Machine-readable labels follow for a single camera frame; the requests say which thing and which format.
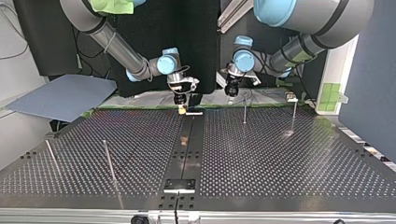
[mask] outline green tape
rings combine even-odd
[[[319,111],[334,112],[340,100],[341,84],[325,83],[323,84],[320,95]]]

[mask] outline black backdrop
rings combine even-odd
[[[191,67],[188,76],[201,81],[197,92],[210,93],[216,88],[219,67],[219,14],[219,0],[149,0],[133,16],[120,15],[112,23],[148,59],[161,56],[163,49],[177,47],[183,65]],[[110,62],[121,96],[168,89],[166,76],[156,77],[151,83],[132,83],[118,62]]]

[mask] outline black cable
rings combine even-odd
[[[300,79],[301,85],[303,86],[304,91],[308,95],[309,100],[312,102],[312,104],[314,104],[315,107],[317,107],[317,103],[314,102],[314,98],[312,98],[311,94],[309,94],[309,92],[306,90],[306,87],[305,87],[305,85],[303,83],[303,77],[301,76],[301,73],[299,71],[299,66],[300,65],[297,65],[297,66],[294,67],[294,69],[296,70],[296,73],[297,73],[297,77]]]

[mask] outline white cable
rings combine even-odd
[[[107,54],[107,50],[110,47],[111,43],[113,42],[113,40],[116,38],[117,33],[115,32],[114,35],[111,37],[111,39],[108,41],[105,50],[103,51],[103,53]]]
[[[8,8],[18,18],[18,13],[15,11],[15,9],[13,7],[9,6],[8,4],[6,4],[5,2],[0,2],[0,7]],[[23,34],[17,29],[17,27],[15,27],[14,23],[12,23],[12,21],[6,15],[6,13],[4,13],[3,10],[1,10],[1,9],[0,9],[0,12],[1,12],[0,15],[4,19],[6,19],[7,23],[14,29],[14,31],[18,34],[18,36],[20,36],[26,42],[26,46],[25,46],[24,50],[21,53],[18,53],[18,54],[15,54],[15,55],[11,55],[11,56],[7,56],[7,57],[2,57],[2,58],[0,58],[0,60],[11,59],[11,58],[15,58],[15,57],[21,56],[22,54],[24,54],[29,49],[29,44],[27,43],[26,39],[23,37]]]

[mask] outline robotic arm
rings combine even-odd
[[[78,30],[90,35],[105,52],[126,68],[126,74],[132,82],[167,75],[168,85],[175,93],[175,104],[179,108],[186,104],[186,94],[195,91],[199,80],[185,77],[189,67],[181,66],[177,49],[165,49],[163,56],[148,60],[125,42],[106,21],[105,15],[93,11],[89,0],[61,0],[61,5],[66,17]]]
[[[250,72],[287,77],[299,64],[314,60],[354,38],[370,20],[374,0],[254,0],[256,18],[269,26],[301,32],[274,55],[252,50],[253,39],[238,36],[228,65],[226,94],[235,97],[238,82]]]

